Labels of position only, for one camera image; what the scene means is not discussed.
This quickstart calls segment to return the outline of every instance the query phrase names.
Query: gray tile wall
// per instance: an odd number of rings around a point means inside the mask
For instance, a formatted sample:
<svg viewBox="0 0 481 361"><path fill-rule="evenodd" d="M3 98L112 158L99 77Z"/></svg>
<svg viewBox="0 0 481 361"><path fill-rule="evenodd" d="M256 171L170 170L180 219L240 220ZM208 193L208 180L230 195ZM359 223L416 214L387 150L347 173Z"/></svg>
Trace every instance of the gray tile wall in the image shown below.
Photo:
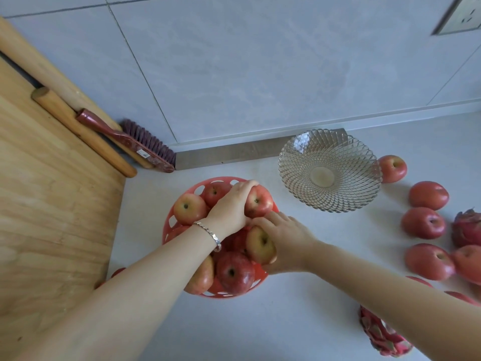
<svg viewBox="0 0 481 361"><path fill-rule="evenodd" d="M481 31L430 35L452 1L0 0L0 14L114 119L172 143L480 98Z"/></svg>

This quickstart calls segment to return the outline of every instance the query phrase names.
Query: silver bracelet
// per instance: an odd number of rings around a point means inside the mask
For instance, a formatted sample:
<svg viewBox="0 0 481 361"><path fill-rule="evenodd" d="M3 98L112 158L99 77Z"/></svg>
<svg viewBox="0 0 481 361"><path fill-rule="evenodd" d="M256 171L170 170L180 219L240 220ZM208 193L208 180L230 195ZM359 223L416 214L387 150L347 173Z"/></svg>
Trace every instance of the silver bracelet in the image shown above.
<svg viewBox="0 0 481 361"><path fill-rule="evenodd" d="M204 229L207 233L209 233L212 236L215 243L217 243L217 247L214 248L213 251L214 252L220 252L220 250L222 248L222 245L220 244L219 238L217 238L217 236L209 228L207 228L204 224L202 224L201 222L195 221L194 224L197 224L199 227Z"/></svg>

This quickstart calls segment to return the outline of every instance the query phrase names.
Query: brush bristles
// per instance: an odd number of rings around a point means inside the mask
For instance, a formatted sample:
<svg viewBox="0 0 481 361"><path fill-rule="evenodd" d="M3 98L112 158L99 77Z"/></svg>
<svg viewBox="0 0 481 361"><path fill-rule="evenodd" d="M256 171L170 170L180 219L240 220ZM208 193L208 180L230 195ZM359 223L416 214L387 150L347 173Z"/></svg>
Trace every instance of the brush bristles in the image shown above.
<svg viewBox="0 0 481 361"><path fill-rule="evenodd" d="M176 154L168 146L163 144L156 136L153 136L148 130L139 126L130 119L125 119L120 123L124 133L129 134L137 142L142 143L152 152L175 167Z"/></svg>

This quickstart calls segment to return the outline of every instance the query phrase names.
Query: hand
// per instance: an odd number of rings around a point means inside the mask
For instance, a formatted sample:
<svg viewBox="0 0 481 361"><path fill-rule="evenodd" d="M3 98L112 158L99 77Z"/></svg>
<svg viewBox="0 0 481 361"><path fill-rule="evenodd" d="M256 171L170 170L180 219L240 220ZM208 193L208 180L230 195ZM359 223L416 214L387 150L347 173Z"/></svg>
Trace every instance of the hand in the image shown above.
<svg viewBox="0 0 481 361"><path fill-rule="evenodd" d="M223 237L219 237L221 241L250 223L251 219L244 215L244 206L251 189L257 185L259 182L255 180L236 183L208 214L207 220L214 222L212 230L218 230L215 234Z"/></svg>
<svg viewBox="0 0 481 361"><path fill-rule="evenodd" d="M322 243L306 226L284 213L271 211L263 218L254 218L251 224L261 227L276 246L277 259L263 266L271 275L307 271L308 255Z"/></svg>

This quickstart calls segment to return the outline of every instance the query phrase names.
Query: forearm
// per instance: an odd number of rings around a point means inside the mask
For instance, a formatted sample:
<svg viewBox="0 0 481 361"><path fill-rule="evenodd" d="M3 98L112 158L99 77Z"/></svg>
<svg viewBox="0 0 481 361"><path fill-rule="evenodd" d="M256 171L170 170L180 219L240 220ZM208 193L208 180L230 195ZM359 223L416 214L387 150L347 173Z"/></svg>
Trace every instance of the forearm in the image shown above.
<svg viewBox="0 0 481 361"><path fill-rule="evenodd" d="M433 360L478 360L481 310L324 243L307 268L371 310Z"/></svg>
<svg viewBox="0 0 481 361"><path fill-rule="evenodd" d="M221 229L217 235L225 236ZM214 248L212 237L192 226L94 291L18 360L137 358Z"/></svg>

